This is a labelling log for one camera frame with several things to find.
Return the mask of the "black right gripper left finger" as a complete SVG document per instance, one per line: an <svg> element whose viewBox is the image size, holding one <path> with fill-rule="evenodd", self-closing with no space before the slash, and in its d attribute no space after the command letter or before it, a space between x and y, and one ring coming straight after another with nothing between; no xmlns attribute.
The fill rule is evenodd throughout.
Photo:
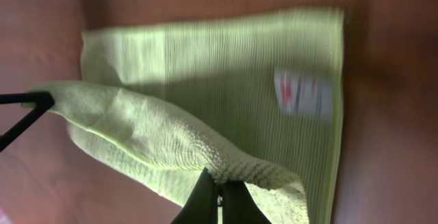
<svg viewBox="0 0 438 224"><path fill-rule="evenodd" d="M171 224L217 223L218 185L204 168L183 209Z"/></svg>

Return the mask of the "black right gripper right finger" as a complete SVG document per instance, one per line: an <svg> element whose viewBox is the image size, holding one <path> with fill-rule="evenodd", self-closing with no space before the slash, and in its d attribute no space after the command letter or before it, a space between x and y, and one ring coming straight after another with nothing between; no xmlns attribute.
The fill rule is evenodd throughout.
<svg viewBox="0 0 438 224"><path fill-rule="evenodd" d="M242 181L222 184L223 224L270 224Z"/></svg>

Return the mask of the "light green cloth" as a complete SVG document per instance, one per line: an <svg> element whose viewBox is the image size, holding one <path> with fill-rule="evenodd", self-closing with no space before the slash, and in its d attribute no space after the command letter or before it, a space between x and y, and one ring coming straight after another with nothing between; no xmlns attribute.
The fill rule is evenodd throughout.
<svg viewBox="0 0 438 224"><path fill-rule="evenodd" d="M81 79L38 86L88 155L183 206L201 172L272 223L329 223L344 15L299 9L83 33Z"/></svg>

